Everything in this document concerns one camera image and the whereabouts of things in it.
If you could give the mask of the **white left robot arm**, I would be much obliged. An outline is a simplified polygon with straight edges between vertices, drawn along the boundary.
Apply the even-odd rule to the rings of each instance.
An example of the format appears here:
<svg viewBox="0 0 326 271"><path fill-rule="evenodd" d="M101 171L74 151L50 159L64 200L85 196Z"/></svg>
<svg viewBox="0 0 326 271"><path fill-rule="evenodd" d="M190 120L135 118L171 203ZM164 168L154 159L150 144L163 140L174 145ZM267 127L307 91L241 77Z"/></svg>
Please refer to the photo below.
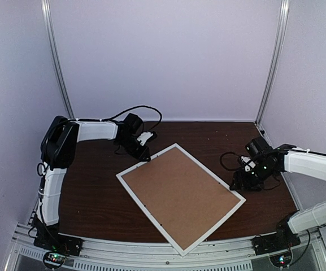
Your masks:
<svg viewBox="0 0 326 271"><path fill-rule="evenodd" d="M36 228L41 241L52 251L63 246L63 238L55 231L59 224L59 201L67 169L75 159L76 146L82 141L112 140L138 161L150 161L147 143L157 137L154 131L139 132L143 121L130 113L123 121L103 119L68 119L56 116L40 146L41 182Z"/></svg>

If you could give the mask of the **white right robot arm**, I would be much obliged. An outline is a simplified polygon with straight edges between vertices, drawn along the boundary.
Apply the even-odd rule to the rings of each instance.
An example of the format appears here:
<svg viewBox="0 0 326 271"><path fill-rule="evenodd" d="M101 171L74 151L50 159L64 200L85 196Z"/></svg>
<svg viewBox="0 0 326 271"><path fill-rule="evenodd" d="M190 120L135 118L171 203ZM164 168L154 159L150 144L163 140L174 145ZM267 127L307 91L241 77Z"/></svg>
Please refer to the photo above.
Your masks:
<svg viewBox="0 0 326 271"><path fill-rule="evenodd" d="M270 177L283 177L298 207L277 224L271 240L276 249L285 248L294 235L326 226L326 154L290 144L273 148L256 141L249 142L245 150L246 155L226 152L238 162L234 168L222 166L233 174L229 188L263 191Z"/></svg>

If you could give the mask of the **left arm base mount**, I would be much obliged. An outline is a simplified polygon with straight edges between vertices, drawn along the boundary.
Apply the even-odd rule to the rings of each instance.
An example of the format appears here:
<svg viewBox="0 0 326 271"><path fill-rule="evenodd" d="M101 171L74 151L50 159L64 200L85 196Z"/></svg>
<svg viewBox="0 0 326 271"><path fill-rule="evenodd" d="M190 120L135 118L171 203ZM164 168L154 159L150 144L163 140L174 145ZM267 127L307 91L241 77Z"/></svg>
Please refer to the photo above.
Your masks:
<svg viewBox="0 0 326 271"><path fill-rule="evenodd" d="M47 225L45 220L35 215L28 234L33 229L36 229L33 245L47 251L43 256L43 262L48 268L59 268L67 257L80 255L83 240L61 234L59 223Z"/></svg>

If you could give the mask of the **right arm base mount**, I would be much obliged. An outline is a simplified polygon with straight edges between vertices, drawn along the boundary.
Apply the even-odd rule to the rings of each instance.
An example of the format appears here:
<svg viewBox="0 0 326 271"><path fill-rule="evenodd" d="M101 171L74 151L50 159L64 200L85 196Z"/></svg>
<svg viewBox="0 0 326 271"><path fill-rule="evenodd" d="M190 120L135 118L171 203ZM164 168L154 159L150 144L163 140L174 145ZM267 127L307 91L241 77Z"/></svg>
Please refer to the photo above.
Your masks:
<svg viewBox="0 0 326 271"><path fill-rule="evenodd" d="M292 233L288 223L277 224L276 232L268 235L256 235L252 239L255 254L269 254L271 264L276 268L288 268L293 263L292 248L301 244L298 234Z"/></svg>

